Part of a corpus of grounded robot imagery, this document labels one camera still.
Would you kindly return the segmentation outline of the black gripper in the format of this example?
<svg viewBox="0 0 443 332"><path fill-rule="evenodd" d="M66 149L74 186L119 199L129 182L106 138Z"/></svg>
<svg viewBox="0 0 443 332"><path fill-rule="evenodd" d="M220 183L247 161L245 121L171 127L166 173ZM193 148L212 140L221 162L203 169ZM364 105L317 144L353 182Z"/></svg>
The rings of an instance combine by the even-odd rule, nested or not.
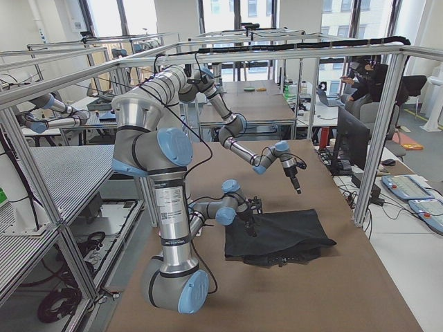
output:
<svg viewBox="0 0 443 332"><path fill-rule="evenodd" d="M253 210L250 207L246 207L244 211L240 212L240 219L244 222L246 233L250 237L256 237L257 233L254 228Z"/></svg>
<svg viewBox="0 0 443 332"><path fill-rule="evenodd" d="M296 165L290 165L288 167L284 167L284 174L286 177L291 179L291 183L298 194L301 194L301 187L296 175L298 173Z"/></svg>

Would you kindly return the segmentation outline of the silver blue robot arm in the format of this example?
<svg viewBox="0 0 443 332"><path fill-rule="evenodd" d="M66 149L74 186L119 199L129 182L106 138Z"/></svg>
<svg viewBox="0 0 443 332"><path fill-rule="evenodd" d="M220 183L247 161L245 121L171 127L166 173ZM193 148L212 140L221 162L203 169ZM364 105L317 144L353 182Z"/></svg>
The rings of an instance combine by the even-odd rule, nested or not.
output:
<svg viewBox="0 0 443 332"><path fill-rule="evenodd" d="M277 142L268 148L267 153L263 152L260 155L241 146L236 137L246 128L246 125L240 118L240 114L233 113L226 106L209 73L199 70L194 77L190 78L186 75L183 67L170 66L139 84L138 89L148 97L147 104L142 107L143 110L147 109L148 111L155 108L161 111L168 110L169 102L174 98L188 102L194 100L198 92L203 93L223 120L224 126L219 131L220 144L248 162L258 174L264 173L275 160L280 160L286 177L290 179L295 191L301 193L296 177L297 164L288 143L286 141Z"/></svg>
<svg viewBox="0 0 443 332"><path fill-rule="evenodd" d="M162 251L145 269L145 299L157 308L196 313L206 301L210 282L192 253L193 238L208 219L230 225L239 217L251 228L251 204L238 182L228 180L218 201L188 206L183 178L193 155L188 137L181 129L158 127L163 105L151 97L126 93L114 98L112 107L118 121L113 169L154 182Z"/></svg>

